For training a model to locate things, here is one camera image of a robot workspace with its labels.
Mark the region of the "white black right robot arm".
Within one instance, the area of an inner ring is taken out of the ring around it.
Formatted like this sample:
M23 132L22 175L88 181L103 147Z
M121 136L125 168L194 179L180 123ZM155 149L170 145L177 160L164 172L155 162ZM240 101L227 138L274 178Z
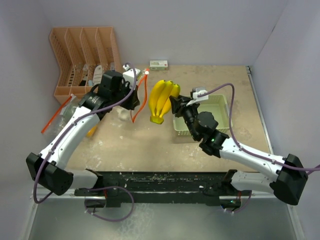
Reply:
M232 160L250 167L255 172L228 171L222 190L228 196L238 191L259 191L274 194L280 201L296 206L308 180L301 160L269 154L248 147L217 129L218 122L208 111L198 112L199 104L186 96L170 96L172 114L183 118L191 137L209 156Z

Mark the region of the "clear zip bag orange zipper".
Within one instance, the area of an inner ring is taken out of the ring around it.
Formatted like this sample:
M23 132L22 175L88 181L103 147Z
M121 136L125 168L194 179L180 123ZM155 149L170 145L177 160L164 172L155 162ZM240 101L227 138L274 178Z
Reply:
M61 111L64 107L66 107L69 103L78 103L80 99L76 97L74 94L71 94L67 100L60 106L60 108L55 112L55 114L51 117L48 123L44 126L41 131L44 139L47 143L50 143L55 137L60 133L60 131L65 127L68 123L64 120L64 117L61 114Z

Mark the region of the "green netted melon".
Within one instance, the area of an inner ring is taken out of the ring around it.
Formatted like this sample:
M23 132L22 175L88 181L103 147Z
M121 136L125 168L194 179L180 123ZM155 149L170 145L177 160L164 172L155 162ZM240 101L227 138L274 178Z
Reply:
M77 107L78 103L71 102L61 110L61 114L66 122L72 118Z

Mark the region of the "yellow banana bunch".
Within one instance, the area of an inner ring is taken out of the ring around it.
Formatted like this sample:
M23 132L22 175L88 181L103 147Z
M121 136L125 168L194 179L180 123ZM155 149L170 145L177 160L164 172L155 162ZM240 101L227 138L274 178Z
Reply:
M150 110L150 121L161 125L164 122L164 115L171 110L170 96L178 97L181 87L171 80L160 80L152 88L148 100Z

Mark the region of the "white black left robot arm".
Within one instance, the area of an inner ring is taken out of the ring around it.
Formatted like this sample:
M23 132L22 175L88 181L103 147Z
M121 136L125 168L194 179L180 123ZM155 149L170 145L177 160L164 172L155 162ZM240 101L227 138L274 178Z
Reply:
M61 196L68 189L85 190L91 196L103 191L98 174L92 170L67 171L69 159L87 133L114 107L134 110L138 99L140 69L128 69L124 73L108 70L101 82L94 85L79 101L72 117L54 140L40 153L30 153L26 164L35 185L41 185Z

